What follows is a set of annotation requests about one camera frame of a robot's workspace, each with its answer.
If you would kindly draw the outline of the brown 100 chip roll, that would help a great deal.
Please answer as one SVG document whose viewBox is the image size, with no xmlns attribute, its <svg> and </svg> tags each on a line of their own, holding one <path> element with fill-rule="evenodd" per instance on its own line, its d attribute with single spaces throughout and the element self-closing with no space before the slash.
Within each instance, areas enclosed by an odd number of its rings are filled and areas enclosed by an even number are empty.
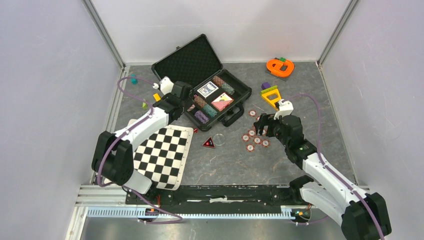
<svg viewBox="0 0 424 240">
<path fill-rule="evenodd" d="M 208 103 L 202 97 L 198 95 L 194 96 L 194 102 L 201 108 L 204 108 L 205 106 L 208 105 Z"/>
</svg>

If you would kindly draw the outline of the purple poker chip roll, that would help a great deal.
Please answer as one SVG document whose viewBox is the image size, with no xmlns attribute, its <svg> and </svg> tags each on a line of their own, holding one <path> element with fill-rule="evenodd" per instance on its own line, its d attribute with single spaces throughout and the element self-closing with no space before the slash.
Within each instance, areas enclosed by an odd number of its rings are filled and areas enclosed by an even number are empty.
<svg viewBox="0 0 424 240">
<path fill-rule="evenodd" d="M 194 113 L 194 116 L 201 122 L 202 124 L 206 124 L 209 122 L 209 118 L 201 111 L 198 110 Z"/>
</svg>

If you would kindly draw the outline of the green blue chip roll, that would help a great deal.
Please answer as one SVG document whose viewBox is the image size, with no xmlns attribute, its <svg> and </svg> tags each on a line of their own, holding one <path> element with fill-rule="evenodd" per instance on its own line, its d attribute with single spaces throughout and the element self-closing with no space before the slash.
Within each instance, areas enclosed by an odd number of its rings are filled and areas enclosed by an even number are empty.
<svg viewBox="0 0 424 240">
<path fill-rule="evenodd" d="M 226 82 L 224 82 L 221 87 L 225 90 L 226 93 L 230 95 L 233 95 L 235 93 L 235 89 Z"/>
</svg>

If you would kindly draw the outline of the brown poker chip roll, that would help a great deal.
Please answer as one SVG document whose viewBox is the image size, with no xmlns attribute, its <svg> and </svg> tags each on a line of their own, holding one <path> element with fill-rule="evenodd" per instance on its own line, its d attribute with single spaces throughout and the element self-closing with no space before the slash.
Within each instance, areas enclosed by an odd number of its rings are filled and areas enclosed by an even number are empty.
<svg viewBox="0 0 424 240">
<path fill-rule="evenodd" d="M 212 78 L 212 81 L 214 82 L 215 85 L 217 85 L 218 87 L 222 87 L 223 84 L 225 83 L 219 76 L 214 76 Z"/>
</svg>

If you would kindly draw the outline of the pink brown chip roll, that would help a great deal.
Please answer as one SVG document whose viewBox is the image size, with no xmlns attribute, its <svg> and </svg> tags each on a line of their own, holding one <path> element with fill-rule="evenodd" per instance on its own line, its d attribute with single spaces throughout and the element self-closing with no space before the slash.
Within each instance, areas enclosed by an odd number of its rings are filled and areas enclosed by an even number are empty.
<svg viewBox="0 0 424 240">
<path fill-rule="evenodd" d="M 195 105 L 194 104 L 192 104 L 188 109 L 187 109 L 187 111 L 188 112 L 190 112 L 190 111 L 192 111 L 192 110 L 194 110 L 195 109 Z"/>
</svg>

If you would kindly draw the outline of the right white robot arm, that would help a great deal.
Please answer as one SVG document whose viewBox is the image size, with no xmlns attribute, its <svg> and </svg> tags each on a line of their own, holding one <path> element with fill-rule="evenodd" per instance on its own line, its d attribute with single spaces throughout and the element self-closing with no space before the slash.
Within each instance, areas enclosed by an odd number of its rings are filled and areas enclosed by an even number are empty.
<svg viewBox="0 0 424 240">
<path fill-rule="evenodd" d="M 289 199 L 319 208 L 341 228 L 347 240 L 382 240 L 392 233 L 387 204 L 377 192 L 368 193 L 336 170 L 307 140 L 302 121 L 292 115 L 291 102 L 280 100 L 274 114 L 261 114 L 253 124 L 256 135 L 276 138 L 287 158 L 306 175 L 290 182 Z"/>
</svg>

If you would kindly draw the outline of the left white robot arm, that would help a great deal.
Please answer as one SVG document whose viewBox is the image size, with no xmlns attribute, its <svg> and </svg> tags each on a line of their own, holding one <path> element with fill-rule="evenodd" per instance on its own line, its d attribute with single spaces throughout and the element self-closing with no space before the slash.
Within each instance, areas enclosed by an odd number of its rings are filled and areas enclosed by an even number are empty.
<svg viewBox="0 0 424 240">
<path fill-rule="evenodd" d="M 168 77 L 159 83 L 150 83 L 155 90 L 163 93 L 155 103 L 140 98 L 149 107 L 149 111 L 129 126 L 112 133 L 102 132 L 96 143 L 92 170 L 96 173 L 96 182 L 101 187 L 115 184 L 138 193 L 145 204 L 153 203 L 157 190 L 152 180 L 138 172 L 134 167 L 134 152 L 141 143 L 156 131 L 178 120 L 194 103 L 193 87 L 182 81 L 172 82 Z"/>
</svg>

